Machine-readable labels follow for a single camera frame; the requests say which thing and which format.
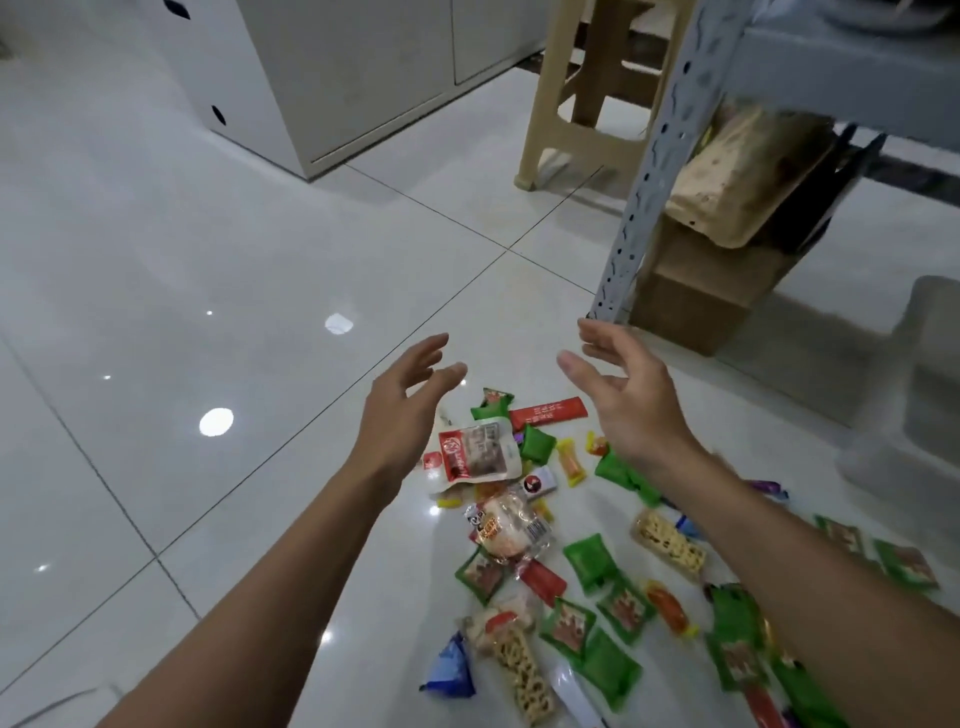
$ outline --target floor tile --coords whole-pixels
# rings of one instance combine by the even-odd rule
[[[3,690],[151,554],[3,344],[0,402]]]
[[[156,563],[0,694],[0,725],[13,725],[77,692],[30,728],[92,728],[196,623]]]
[[[514,187],[539,76],[511,69],[349,162],[447,217],[511,246],[597,165],[545,153],[540,188]],[[569,118],[573,100],[561,107]],[[646,111],[609,99],[598,128],[636,137]]]
[[[162,67],[37,27],[42,62],[0,66],[0,327],[163,547],[503,251],[352,169],[308,185]]]

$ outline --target snack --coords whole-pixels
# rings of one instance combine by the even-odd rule
[[[557,478],[545,465],[524,476],[520,482],[523,485],[523,492],[526,494],[527,500],[533,500],[545,496],[550,491],[557,490]]]
[[[647,509],[637,516],[630,535],[687,578],[696,581],[700,576],[707,552],[656,511]]]
[[[493,654],[510,680],[514,702],[527,725],[537,725],[557,710],[553,691],[540,673],[526,635],[512,623],[491,632]]]
[[[603,457],[610,452],[610,443],[603,435],[599,437],[593,434],[593,430],[587,431],[587,452],[591,455],[600,455]]]
[[[550,459],[550,453],[553,452],[556,445],[556,437],[548,435],[533,425],[527,425],[523,428],[523,445],[520,446],[520,457],[543,466]]]
[[[510,422],[513,423],[514,432],[516,432],[528,424],[562,423],[586,416],[587,408],[584,407],[584,401],[579,397],[572,397],[569,400],[538,404],[536,407],[515,409],[510,413]]]
[[[584,657],[587,636],[596,619],[596,615],[586,607],[557,597],[553,611],[543,620],[540,636],[570,661],[579,662]]]
[[[560,455],[560,466],[566,475],[566,484],[571,488],[580,485],[587,477],[587,471],[577,460],[577,446],[572,437],[567,437],[557,443],[557,453]]]
[[[630,581],[619,574],[610,593],[597,602],[597,610],[606,617],[624,644],[633,644],[657,608]]]
[[[874,539],[874,548],[883,570],[897,583],[918,592],[940,589],[933,569],[918,548],[897,546],[880,539]]]
[[[700,631],[699,627],[691,624],[684,611],[684,607],[675,596],[673,596],[665,586],[659,581],[648,581],[643,586],[643,591],[647,598],[660,612],[663,621],[677,637],[695,637]]]
[[[706,635],[705,641],[724,691],[743,690],[754,683],[766,685],[769,678],[752,644],[746,640],[725,640],[715,632]]]
[[[518,485],[467,506],[464,515],[476,531],[477,544],[494,561],[517,571],[550,545],[550,526],[534,513]]]
[[[457,569],[456,577],[476,595],[481,604],[486,605],[503,586],[506,570],[491,559],[482,546],[478,546],[473,555]]]
[[[599,533],[565,546],[564,556],[577,574],[585,595],[596,592],[620,573]]]
[[[643,669],[613,639],[597,627],[587,642],[587,651],[581,664],[573,668],[589,680],[607,699],[615,713],[623,708],[627,696],[640,679]]]
[[[835,541],[847,551],[855,553],[857,556],[866,555],[866,552],[863,550],[863,540],[860,538],[860,529],[856,526],[845,525],[834,519],[829,519],[826,516],[815,515],[813,520],[816,522],[817,528],[826,533],[827,538],[831,541]]]
[[[438,692],[444,697],[473,697],[476,690],[470,677],[464,638],[457,632],[430,666],[420,691]]]
[[[566,582],[537,559],[531,561],[523,570],[520,581],[549,607],[552,607],[557,597],[563,596],[566,591]]]

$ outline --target red snack package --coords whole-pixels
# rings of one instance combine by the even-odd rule
[[[510,411],[510,422],[514,432],[520,432],[527,424],[547,425],[549,423],[563,423],[567,420],[576,420],[586,417],[587,408],[579,397],[569,400],[553,401],[549,404],[538,404],[536,407],[524,407]]]
[[[563,596],[566,591],[566,582],[537,559],[530,562],[520,575],[520,581],[530,587],[531,592],[551,607],[553,606],[553,600],[558,596]]]

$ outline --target stool leg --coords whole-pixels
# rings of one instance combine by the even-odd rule
[[[544,131],[557,115],[560,94],[566,81],[566,65],[570,62],[573,38],[577,34],[577,26],[586,3],[587,0],[561,0],[557,14],[550,24],[540,80],[537,81],[537,94],[534,96],[534,107],[530,111],[523,155],[520,157],[520,169],[514,177],[514,184],[528,192],[534,188],[537,181],[540,157],[546,149]]]

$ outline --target forearm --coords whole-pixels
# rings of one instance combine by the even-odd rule
[[[948,723],[960,619],[895,586],[701,449],[655,481],[697,523],[853,725]]]
[[[346,466],[101,728],[283,726],[380,512]]]

